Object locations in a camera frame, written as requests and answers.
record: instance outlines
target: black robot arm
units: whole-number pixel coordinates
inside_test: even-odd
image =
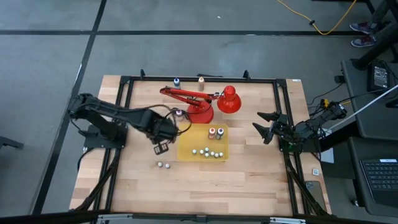
[[[299,145],[308,139],[316,138],[318,130],[325,122],[345,118],[347,111],[339,103],[330,102],[320,116],[302,121],[295,126],[288,124],[287,115],[281,114],[280,111],[273,113],[258,112],[257,114],[268,122],[272,121],[269,128],[253,123],[261,137],[264,138],[264,144],[269,144],[276,134],[291,145]]]
[[[102,137],[110,141],[125,138],[127,130],[122,123],[129,123],[159,147],[164,140],[174,142],[178,134],[174,121],[149,108],[126,109],[83,93],[73,97],[68,112],[72,119],[88,120],[99,129]],[[102,115],[113,118],[113,121],[107,121]]]

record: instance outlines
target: wooden table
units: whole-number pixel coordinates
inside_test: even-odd
[[[98,98],[116,101],[120,76],[105,75]],[[156,104],[187,108],[186,103],[159,93],[171,82],[135,81],[130,108]],[[206,83],[205,92],[221,92],[226,83]],[[212,123],[229,127],[230,156],[226,162],[181,162],[177,160],[178,139],[169,145],[170,151],[156,156],[153,145],[144,134],[130,127],[126,147],[122,150],[111,210],[113,212],[179,213],[213,215],[292,215],[287,174],[277,137],[263,144],[252,122],[263,126],[258,111],[275,111],[273,87],[264,83],[234,83],[242,99],[241,109],[224,114],[214,106]],[[308,119],[308,110],[300,80],[287,80],[293,119],[296,123]],[[183,82],[184,90],[197,91],[197,83]],[[279,91],[282,108],[283,93]],[[165,110],[154,108],[158,113]],[[79,206],[98,181],[104,149],[94,149],[81,162],[70,208]],[[322,185],[326,207],[329,200],[320,163],[310,154],[301,154],[305,180]],[[169,163],[171,168],[159,168],[157,162]],[[320,171],[312,175],[312,169]],[[105,186],[100,208],[108,187]],[[299,211],[303,212],[300,191],[296,186]]]

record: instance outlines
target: shoe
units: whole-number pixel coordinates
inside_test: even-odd
[[[364,34],[374,34],[377,31],[377,24],[372,22],[362,22],[359,24],[350,24],[349,28]]]
[[[362,38],[351,41],[351,45],[354,47],[371,47],[376,44],[376,40],[371,35],[366,35]]]

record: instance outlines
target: keyboard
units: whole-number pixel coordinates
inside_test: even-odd
[[[398,191],[398,159],[369,159],[361,163],[372,192]]]

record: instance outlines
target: yellow cable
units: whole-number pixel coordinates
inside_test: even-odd
[[[346,102],[342,102],[342,103],[340,103],[340,104],[341,104],[341,105],[345,105],[345,104],[348,104],[348,103],[351,103],[351,100],[346,101]]]
[[[312,21],[312,19],[310,19],[310,18],[308,18],[308,16],[306,16],[306,15],[303,15],[303,14],[301,14],[301,13],[299,13],[299,12],[296,12],[296,11],[294,11],[293,9],[291,9],[290,7],[288,7],[285,3],[283,3],[282,1],[280,1],[280,0],[277,0],[279,3],[281,3],[282,5],[284,5],[288,10],[290,10],[290,11],[292,11],[293,13],[295,13],[295,14],[297,14],[297,15],[299,15],[299,16],[302,16],[302,17],[304,17],[304,18],[306,18],[306,19],[308,19],[308,21]],[[314,28],[318,31],[318,33],[319,34],[321,34],[321,35],[328,35],[328,34],[330,34],[331,32],[333,32],[339,25],[340,25],[340,23],[343,21],[343,19],[347,16],[347,14],[350,12],[350,10],[353,8],[353,6],[354,6],[354,4],[356,3],[356,1],[357,0],[354,0],[354,2],[350,5],[350,7],[348,8],[348,10],[346,11],[346,13],[343,15],[343,17],[338,21],[338,23],[329,31],[329,32],[327,32],[327,33],[322,33],[319,29],[318,29],[318,27],[317,27],[317,25],[315,25],[315,23],[313,23],[312,24],[312,26],[314,26]]]

